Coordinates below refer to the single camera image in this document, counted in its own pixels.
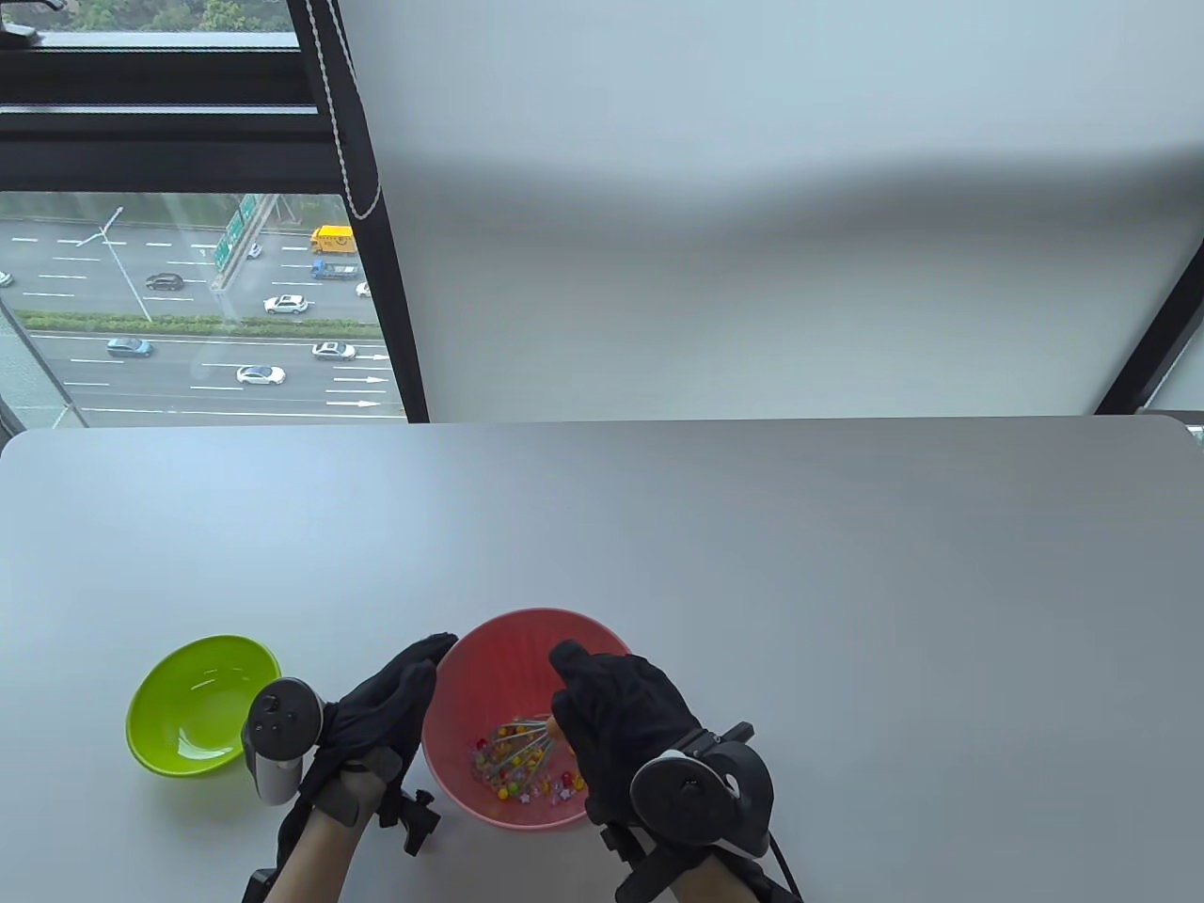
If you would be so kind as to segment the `person's right hand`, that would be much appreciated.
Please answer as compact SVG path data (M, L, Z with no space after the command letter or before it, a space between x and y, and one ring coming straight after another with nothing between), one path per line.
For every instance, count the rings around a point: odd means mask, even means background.
M638 825L628 787L641 767L702 728L648 659L591 654L563 641L547 655L561 679L551 714L586 784L586 816L597 825Z

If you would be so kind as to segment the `person's left hand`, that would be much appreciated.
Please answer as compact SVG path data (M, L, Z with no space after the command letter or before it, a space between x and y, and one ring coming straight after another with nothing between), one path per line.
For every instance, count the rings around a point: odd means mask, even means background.
M417 641L335 704L324 706L309 769L278 830L277 867L284 867L293 855L314 809L340 816L346 826L354 816L377 816L383 830L405 826L405 854L417 856L437 830L439 815L430 808L433 795L403 791L405 774L417 759L424 720L433 703L437 666L456 642L454 633ZM336 790L334 783L344 771L379 777L386 783L380 801L356 803L349 791Z

